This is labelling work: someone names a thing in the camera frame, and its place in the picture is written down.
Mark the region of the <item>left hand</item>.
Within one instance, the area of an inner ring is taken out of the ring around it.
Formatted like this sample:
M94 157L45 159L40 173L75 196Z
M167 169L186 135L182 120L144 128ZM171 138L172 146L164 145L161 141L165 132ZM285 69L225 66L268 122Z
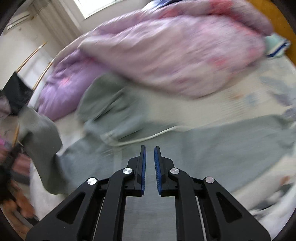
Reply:
M5 216L11 222L14 230L20 235L26 235L29 228L25 226L15 215L14 211L19 207L21 209L21 215L26 218L34 217L34 208L30 204L29 199L24 196L22 190L15 181L11 182L12 190L15 195L15 201L6 200L3 203L3 211Z

